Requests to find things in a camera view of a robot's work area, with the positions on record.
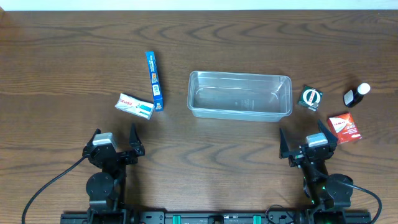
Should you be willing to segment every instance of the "red box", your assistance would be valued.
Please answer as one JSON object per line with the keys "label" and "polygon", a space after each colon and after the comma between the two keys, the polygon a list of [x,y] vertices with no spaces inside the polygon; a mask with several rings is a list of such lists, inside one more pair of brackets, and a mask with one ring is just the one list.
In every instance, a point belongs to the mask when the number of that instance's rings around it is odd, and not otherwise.
{"label": "red box", "polygon": [[332,133],[338,138],[337,144],[362,138],[351,113],[329,118],[328,124]]}

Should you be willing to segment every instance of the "dark green box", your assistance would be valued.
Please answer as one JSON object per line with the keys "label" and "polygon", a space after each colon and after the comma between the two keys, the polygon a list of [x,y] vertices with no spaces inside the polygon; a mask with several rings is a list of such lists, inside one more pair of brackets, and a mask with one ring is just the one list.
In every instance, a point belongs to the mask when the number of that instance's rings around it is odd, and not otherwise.
{"label": "dark green box", "polygon": [[316,111],[318,109],[319,103],[322,100],[323,93],[315,88],[304,85],[303,92],[298,99],[298,104]]}

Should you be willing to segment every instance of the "small bottle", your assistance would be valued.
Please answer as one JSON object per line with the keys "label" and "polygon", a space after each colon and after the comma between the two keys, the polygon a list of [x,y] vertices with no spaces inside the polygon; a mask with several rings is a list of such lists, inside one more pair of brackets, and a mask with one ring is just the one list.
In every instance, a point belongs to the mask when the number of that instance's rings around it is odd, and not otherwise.
{"label": "small bottle", "polygon": [[371,86],[369,84],[360,84],[357,89],[350,90],[344,94],[344,104],[350,108],[357,105],[370,90]]}

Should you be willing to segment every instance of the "white bottle cap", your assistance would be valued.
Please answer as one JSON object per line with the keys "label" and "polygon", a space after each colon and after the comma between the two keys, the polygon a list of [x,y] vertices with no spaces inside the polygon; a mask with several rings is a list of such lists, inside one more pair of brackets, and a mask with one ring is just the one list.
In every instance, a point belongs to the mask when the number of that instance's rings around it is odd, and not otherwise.
{"label": "white bottle cap", "polygon": [[371,86],[367,83],[362,83],[358,87],[358,93],[361,95],[365,95],[365,94],[369,93],[370,90],[371,90]]}

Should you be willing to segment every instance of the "white wall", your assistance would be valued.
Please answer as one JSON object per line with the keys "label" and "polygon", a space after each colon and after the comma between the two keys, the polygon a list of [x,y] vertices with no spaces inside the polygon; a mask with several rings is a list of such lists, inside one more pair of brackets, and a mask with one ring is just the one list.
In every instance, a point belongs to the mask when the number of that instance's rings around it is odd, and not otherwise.
{"label": "white wall", "polygon": [[5,11],[398,9],[398,0],[0,0]]}

